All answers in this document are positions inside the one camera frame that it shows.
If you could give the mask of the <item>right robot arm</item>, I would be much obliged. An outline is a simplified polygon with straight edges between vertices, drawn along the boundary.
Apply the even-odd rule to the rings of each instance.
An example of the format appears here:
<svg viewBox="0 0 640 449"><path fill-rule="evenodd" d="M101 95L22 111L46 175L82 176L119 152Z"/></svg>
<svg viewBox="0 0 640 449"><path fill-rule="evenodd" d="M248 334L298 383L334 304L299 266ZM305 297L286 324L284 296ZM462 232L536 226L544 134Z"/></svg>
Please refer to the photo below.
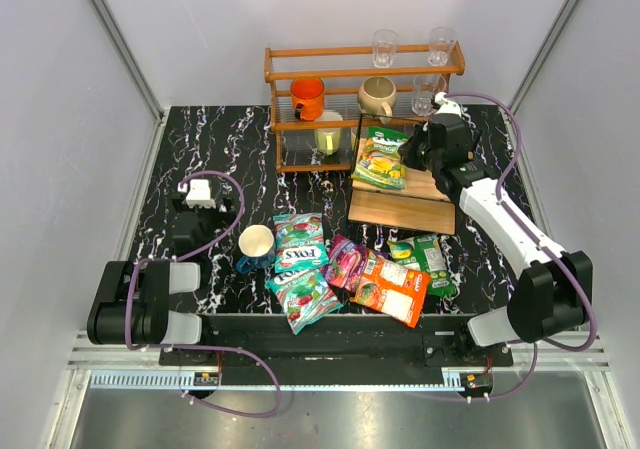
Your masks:
<svg viewBox="0 0 640 449"><path fill-rule="evenodd" d="M588 337L578 348L589 348L597 334L590 258L567 252L528 219L491 171L473 159L474 143L462 116L440 111L400 149L405 165L430 171L437 189L482 228L517 278L505 306L468 321L473 343L552 343L554 335L587 324Z"/></svg>

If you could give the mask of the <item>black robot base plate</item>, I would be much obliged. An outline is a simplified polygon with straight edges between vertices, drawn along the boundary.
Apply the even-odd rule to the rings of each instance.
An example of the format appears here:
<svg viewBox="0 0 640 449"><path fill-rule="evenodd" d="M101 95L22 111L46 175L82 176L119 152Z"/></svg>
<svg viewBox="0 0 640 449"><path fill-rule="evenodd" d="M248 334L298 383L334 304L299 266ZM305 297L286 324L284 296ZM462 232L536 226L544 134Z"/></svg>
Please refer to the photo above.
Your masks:
<svg viewBox="0 0 640 449"><path fill-rule="evenodd" d="M505 344L465 347L468 315L422 314L414 328L383 314L330 314L295 335L282 314L203 317L202 342L239 347L268 360L399 358L426 366L509 368Z"/></svg>

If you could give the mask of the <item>green yellow candy bag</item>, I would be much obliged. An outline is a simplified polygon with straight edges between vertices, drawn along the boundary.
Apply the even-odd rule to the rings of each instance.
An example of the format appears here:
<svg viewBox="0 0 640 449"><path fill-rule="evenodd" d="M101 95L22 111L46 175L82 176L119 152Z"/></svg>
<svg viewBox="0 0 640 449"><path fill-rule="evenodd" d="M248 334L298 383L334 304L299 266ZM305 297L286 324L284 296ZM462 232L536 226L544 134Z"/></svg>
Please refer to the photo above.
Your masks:
<svg viewBox="0 0 640 449"><path fill-rule="evenodd" d="M352 179L381 189L405 188L406 167L401 162L400 147L407 142L404 132L370 126L368 137L360 145Z"/></svg>

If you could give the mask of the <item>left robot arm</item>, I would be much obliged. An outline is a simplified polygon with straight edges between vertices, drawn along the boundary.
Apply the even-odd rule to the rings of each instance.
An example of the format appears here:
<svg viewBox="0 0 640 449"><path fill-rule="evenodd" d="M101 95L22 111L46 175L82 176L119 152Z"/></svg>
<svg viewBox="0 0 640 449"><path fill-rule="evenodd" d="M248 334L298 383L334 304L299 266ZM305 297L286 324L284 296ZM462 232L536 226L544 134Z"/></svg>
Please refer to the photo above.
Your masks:
<svg viewBox="0 0 640 449"><path fill-rule="evenodd" d="M211 207L190 208L186 199L172 198L176 215L169 235L177 256L186 255L210 242L218 230L233 222L236 211L230 198ZM95 345L123 344L125 328L131 329L133 345L197 344L203 320L191 313L169 308L170 297L194 292L206 282L212 265L204 253L184 262L149 262L138 273L132 297L131 318L126 303L134 272L132 261L106 263L87 319L87 335Z"/></svg>

